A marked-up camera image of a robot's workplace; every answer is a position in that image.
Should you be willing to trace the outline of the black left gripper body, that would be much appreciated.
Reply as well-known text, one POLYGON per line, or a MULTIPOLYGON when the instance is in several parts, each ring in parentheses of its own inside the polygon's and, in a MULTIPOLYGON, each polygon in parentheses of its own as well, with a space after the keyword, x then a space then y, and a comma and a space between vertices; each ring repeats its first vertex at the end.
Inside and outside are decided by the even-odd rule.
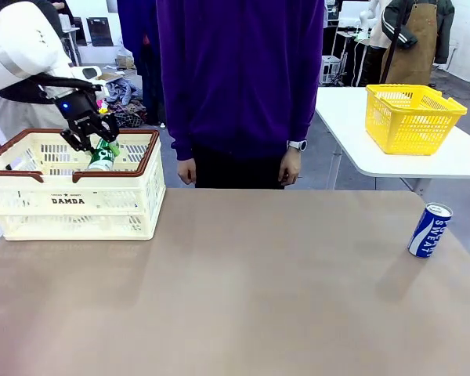
POLYGON ((68 129, 80 136, 90 138, 90 135, 96 134, 102 138, 100 113, 93 90, 78 89, 64 97, 55 98, 54 104, 67 121, 68 129))

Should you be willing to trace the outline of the person's right hand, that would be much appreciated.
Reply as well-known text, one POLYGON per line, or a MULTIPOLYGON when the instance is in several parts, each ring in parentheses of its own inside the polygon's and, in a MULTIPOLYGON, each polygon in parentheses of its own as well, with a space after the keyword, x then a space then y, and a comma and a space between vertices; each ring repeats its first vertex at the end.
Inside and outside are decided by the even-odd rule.
POLYGON ((191 158, 185 161, 178 161, 177 173, 179 178, 186 185, 195 184, 197 181, 197 168, 195 160, 191 158))

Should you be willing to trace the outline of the person's left hand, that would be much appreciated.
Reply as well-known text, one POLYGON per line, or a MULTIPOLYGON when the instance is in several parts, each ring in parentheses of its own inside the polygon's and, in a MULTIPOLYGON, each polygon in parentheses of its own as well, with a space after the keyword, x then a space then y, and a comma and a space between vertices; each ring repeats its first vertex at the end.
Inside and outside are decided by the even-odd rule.
POLYGON ((282 186, 296 183, 301 171, 301 152, 294 147, 289 147, 280 163, 278 180, 282 186))

